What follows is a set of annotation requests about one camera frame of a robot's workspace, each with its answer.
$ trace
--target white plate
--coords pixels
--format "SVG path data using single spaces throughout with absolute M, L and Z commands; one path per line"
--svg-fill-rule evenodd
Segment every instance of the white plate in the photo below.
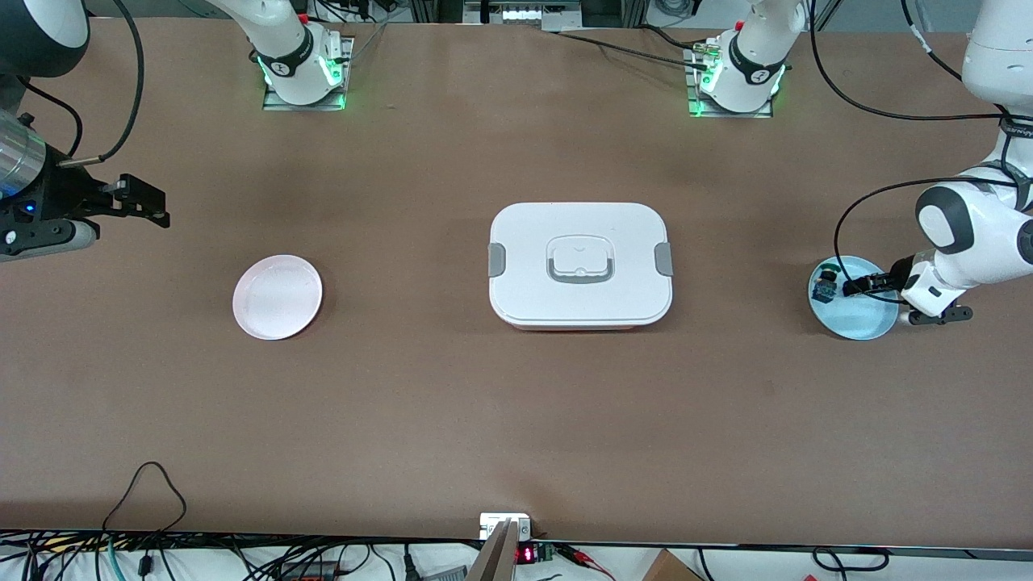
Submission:
M 843 267 L 846 268 L 850 278 L 860 278 L 883 272 L 882 269 L 865 258 L 857 256 L 842 256 L 842 258 Z M 894 328 L 894 324 L 897 323 L 900 305 L 879 301 L 865 295 L 844 297 L 843 284 L 846 282 L 846 277 L 842 275 L 837 277 L 837 298 L 833 302 L 822 303 L 813 299 L 814 283 L 818 279 L 821 267 L 826 264 L 837 266 L 836 270 L 839 270 L 835 256 L 820 263 L 811 273 L 811 280 L 807 286 L 811 310 L 814 312 L 814 316 L 821 322 L 821 325 L 840 337 L 855 341 L 878 339 L 888 333 Z M 879 293 L 878 296 L 883 299 L 900 299 L 900 296 L 894 292 Z
M 305 329 L 322 303 L 319 273 L 304 258 L 270 256 L 244 273 L 233 290 L 233 316 L 248 335 L 286 339 Z

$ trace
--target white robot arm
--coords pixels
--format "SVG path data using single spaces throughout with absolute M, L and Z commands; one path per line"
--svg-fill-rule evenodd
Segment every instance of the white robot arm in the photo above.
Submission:
M 1013 116 L 1033 116 L 1033 2 L 984 0 L 965 53 L 963 80 L 975 96 Z M 930 317 L 966 290 L 1033 274 L 1033 123 L 1001 123 L 994 150 L 962 177 L 1015 185 L 942 182 L 919 197 L 915 217 L 935 248 L 891 272 L 895 286 Z
M 711 67 L 699 90 L 735 113 L 756 111 L 768 102 L 785 71 L 785 58 L 807 23 L 803 0 L 750 0 L 742 28 L 722 32 L 708 44 L 718 48 L 705 58 Z
M 208 0 L 244 29 L 265 81 L 284 101 L 311 104 L 341 85 L 341 33 L 302 24 L 288 0 Z

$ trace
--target red digital display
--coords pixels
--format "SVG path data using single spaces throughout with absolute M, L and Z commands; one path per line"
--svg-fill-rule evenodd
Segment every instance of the red digital display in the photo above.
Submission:
M 513 555 L 516 564 L 532 564 L 538 562 L 538 555 L 534 550 L 534 544 L 524 545 L 516 549 Z

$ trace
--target metal cylinder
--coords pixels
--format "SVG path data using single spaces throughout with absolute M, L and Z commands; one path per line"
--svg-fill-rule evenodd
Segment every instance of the metal cylinder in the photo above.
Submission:
M 14 195 L 31 184 L 45 159 L 42 137 L 0 110 L 0 197 Z

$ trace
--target table surface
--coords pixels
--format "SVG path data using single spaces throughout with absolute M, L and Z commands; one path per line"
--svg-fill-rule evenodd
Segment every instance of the table surface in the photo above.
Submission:
M 774 119 L 694 119 L 677 67 L 499 26 L 388 26 L 346 111 L 263 113 L 233 23 L 140 30 L 136 128 L 92 171 L 166 190 L 173 227 L 101 218 L 88 250 L 3 266 L 0 526 L 99 526 L 153 459 L 184 529 L 469 537 L 481 511 L 519 510 L 554 539 L 1033 546 L 1030 281 L 971 292 L 969 324 L 867 343 L 829 336 L 805 297 L 850 202 L 978 161 L 993 122 L 852 110 L 804 38 Z M 962 36 L 932 40 L 960 62 Z M 992 111 L 908 35 L 821 42 L 865 102 Z M 95 22 L 81 66 L 40 80 L 80 108 L 83 154 L 122 129 L 130 48 Z M 64 113 L 25 108 L 66 147 Z M 928 247 L 918 191 L 858 209 L 844 251 L 888 267 Z M 499 319 L 489 225 L 542 201 L 656 209 L 667 315 L 587 334 Z M 300 336 L 263 342 L 230 297 L 277 253 L 327 295 Z M 113 526 L 176 507 L 149 472 Z

